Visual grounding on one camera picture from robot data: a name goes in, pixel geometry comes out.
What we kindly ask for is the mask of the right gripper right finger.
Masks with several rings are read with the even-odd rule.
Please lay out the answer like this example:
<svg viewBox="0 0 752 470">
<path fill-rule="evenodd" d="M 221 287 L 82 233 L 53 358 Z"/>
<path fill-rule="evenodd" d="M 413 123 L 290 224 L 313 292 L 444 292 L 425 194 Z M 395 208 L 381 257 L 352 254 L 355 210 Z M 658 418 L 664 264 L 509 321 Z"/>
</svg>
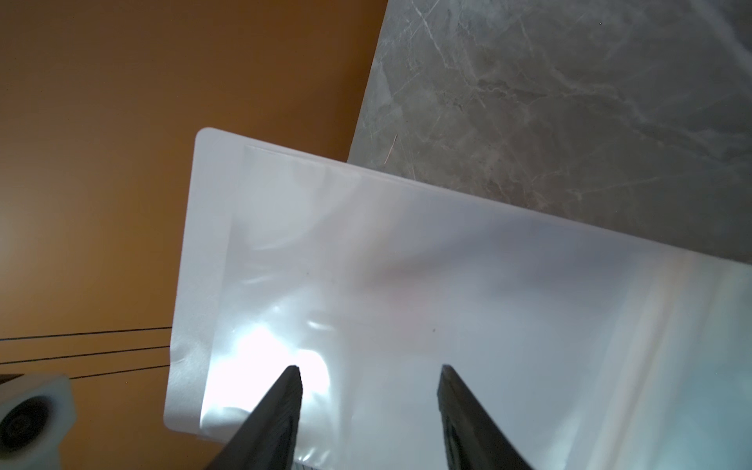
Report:
<svg viewBox="0 0 752 470">
<path fill-rule="evenodd" d="M 442 366 L 437 397 L 448 469 L 532 469 L 448 364 Z"/>
</svg>

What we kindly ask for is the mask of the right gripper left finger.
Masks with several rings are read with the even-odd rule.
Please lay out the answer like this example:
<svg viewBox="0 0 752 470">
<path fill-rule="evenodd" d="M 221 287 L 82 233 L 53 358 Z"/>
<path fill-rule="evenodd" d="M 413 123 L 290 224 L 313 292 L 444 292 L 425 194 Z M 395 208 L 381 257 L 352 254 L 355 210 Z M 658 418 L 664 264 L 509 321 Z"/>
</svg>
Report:
<svg viewBox="0 0 752 470">
<path fill-rule="evenodd" d="M 207 469 L 292 469 L 303 402 L 298 366 L 288 366 Z"/>
</svg>

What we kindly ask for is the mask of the pink photo album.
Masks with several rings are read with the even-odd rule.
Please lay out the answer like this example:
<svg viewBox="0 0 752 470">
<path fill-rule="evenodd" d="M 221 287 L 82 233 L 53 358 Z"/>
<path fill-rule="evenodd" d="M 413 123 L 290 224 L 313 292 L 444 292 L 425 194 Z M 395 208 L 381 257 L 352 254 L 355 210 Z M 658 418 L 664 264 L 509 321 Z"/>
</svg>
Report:
<svg viewBox="0 0 752 470">
<path fill-rule="evenodd" d="M 317 469 L 444 467 L 447 364 L 537 469 L 751 465 L 747 264 L 202 129 L 164 424 L 293 364 Z"/>
</svg>

